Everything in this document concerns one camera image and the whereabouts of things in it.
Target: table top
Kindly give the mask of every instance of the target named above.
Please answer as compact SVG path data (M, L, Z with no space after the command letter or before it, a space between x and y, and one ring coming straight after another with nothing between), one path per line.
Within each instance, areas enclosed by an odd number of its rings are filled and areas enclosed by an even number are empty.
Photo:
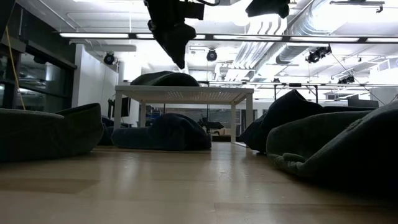
M121 91L136 101L146 103L190 103L210 105L236 104L253 94L250 88L189 87L189 86L131 86L117 85Z

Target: white table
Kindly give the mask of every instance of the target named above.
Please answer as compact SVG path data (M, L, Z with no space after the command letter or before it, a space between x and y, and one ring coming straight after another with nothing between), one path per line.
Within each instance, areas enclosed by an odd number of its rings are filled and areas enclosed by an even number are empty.
M147 103L231 105L231 142L236 143L236 105L246 99L246 126L253 122L253 93L250 88L126 86L117 85L114 129L120 128L122 96L141 103L140 127L145 127Z

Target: yellow cable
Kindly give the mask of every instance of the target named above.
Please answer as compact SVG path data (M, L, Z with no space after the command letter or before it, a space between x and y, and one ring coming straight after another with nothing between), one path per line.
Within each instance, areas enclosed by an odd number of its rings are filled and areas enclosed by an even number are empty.
M11 58L11 63L12 63L12 70L14 71L14 76L15 76L15 84L17 86L17 90L19 92L19 95L21 96L22 107L23 107L24 110L26 110L25 104L24 104L24 99L22 99L22 93L19 90L19 81L18 81L18 76L17 76L17 70L15 69L14 57L12 56L10 36L8 34L8 26L6 26L6 34L7 34L8 47L9 47L9 50L10 50L10 58Z

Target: dark gray bean bag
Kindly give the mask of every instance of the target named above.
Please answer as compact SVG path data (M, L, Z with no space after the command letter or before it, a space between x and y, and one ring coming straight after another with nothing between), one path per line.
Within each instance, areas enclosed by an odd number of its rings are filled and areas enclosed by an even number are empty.
M180 72L156 72L140 75L130 85L200 86L192 76Z
M176 113L158 117L148 128L121 128L113 132L107 128L101 140L118 147L130 149L155 149L166 151L201 150L211 148L211 136L194 120Z
M255 120L240 138L251 149L266 152L267 137L272 128L315 114L373 109L347 106L322 107L317 103L307 101L297 90L292 90L273 102L267 113Z
M273 129L267 154L278 167L301 177L396 183L396 127L398 102L370 113L315 115Z
M1 109L0 124L1 162L57 159L87 153L103 133L99 104L55 114Z

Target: room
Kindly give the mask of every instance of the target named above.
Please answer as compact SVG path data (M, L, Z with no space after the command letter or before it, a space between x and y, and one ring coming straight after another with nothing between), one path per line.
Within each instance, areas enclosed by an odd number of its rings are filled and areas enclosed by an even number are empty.
M1 4L5 223L398 222L398 1Z

